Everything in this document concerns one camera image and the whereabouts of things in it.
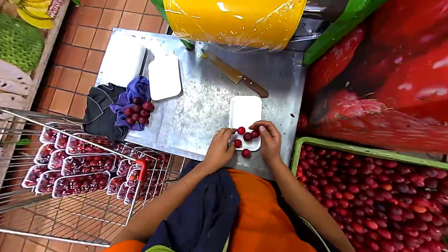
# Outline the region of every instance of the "banana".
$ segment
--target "banana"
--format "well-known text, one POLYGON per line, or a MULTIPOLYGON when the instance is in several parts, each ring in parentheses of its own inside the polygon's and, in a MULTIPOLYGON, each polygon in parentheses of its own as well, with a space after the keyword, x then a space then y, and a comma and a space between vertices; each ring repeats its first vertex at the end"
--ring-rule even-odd
POLYGON ((45 1, 42 1, 39 3, 25 1, 22 3, 22 6, 48 10, 48 7, 50 7, 51 4, 52 4, 52 0, 45 0, 45 1))
POLYGON ((50 29, 53 26, 53 18, 48 17, 39 17, 36 14, 30 13, 25 7, 23 6, 17 6, 17 13, 19 13, 19 16, 25 20, 30 25, 33 25, 37 28, 41 29, 50 29))
POLYGON ((35 17, 37 19, 40 18, 52 18, 47 14, 47 9, 37 9, 33 7, 22 7, 23 10, 28 11, 28 14, 32 17, 35 17))

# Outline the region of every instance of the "white foam tray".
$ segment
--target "white foam tray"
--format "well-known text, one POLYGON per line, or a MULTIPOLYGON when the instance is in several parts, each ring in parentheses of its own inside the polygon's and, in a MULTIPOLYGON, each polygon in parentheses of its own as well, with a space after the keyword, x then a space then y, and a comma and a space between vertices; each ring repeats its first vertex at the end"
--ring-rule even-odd
MULTIPOLYGON (((252 132, 252 130, 249 130, 249 126, 261 120, 262 104, 263 102, 258 96, 234 96, 230 100, 229 128, 238 129, 242 126, 246 129, 246 132, 252 132)), ((241 148, 236 148, 239 151, 249 149, 253 152, 261 146, 261 137, 246 142, 243 139, 243 135, 235 133, 230 138, 230 141, 233 142, 235 139, 240 139, 243 142, 241 148)))

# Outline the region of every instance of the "kitchen knife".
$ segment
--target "kitchen knife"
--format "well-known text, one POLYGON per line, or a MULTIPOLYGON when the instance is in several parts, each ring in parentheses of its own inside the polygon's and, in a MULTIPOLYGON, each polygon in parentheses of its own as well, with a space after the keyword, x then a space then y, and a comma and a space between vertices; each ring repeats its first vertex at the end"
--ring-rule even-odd
POLYGON ((255 93, 257 93, 261 98, 267 98, 269 96, 268 92, 264 88, 255 83, 253 80, 247 78, 231 65, 222 61, 222 59, 218 58, 213 53, 204 49, 202 49, 202 53, 205 58, 209 59, 225 76, 227 76, 235 84, 238 84, 240 82, 243 83, 244 85, 255 91, 255 93))

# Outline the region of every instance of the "stainless steel table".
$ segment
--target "stainless steel table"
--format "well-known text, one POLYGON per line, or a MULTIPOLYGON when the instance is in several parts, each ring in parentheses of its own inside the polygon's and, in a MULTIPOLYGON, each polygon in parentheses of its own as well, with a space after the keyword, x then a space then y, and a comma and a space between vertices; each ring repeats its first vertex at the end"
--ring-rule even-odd
MULTIPOLYGON (((189 52, 174 36, 117 28, 112 31, 112 37, 123 35, 141 39, 148 49, 142 70, 144 76, 147 77, 148 63, 153 60, 151 52, 174 54, 179 58, 182 83, 180 95, 154 101, 155 111, 151 114, 149 125, 143 131, 130 131, 125 140, 203 160, 214 133, 228 126, 230 99, 256 93, 244 85, 236 85, 209 60, 201 57, 200 48, 207 48, 207 43, 197 42, 195 51, 189 52)), ((282 134, 281 157, 289 165, 306 72, 301 65, 303 53, 238 54, 211 46, 207 49, 269 92, 269 98, 262 99, 262 119, 272 121, 282 134)), ((115 52, 106 50, 106 55, 111 53, 115 52)), ((100 71, 96 85, 102 84, 101 75, 100 71)), ((243 158, 237 152, 227 166, 272 180, 259 150, 253 152, 250 159, 243 158)))

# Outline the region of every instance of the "person's right hand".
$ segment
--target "person's right hand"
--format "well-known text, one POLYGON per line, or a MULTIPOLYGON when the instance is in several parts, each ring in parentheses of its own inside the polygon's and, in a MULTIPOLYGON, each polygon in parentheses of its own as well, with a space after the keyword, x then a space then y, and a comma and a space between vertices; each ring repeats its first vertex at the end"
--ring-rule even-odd
POLYGON ((258 121, 249 127, 250 130, 258 129, 261 135, 261 156, 268 166, 276 162, 282 162, 280 157, 281 134, 269 121, 258 121))

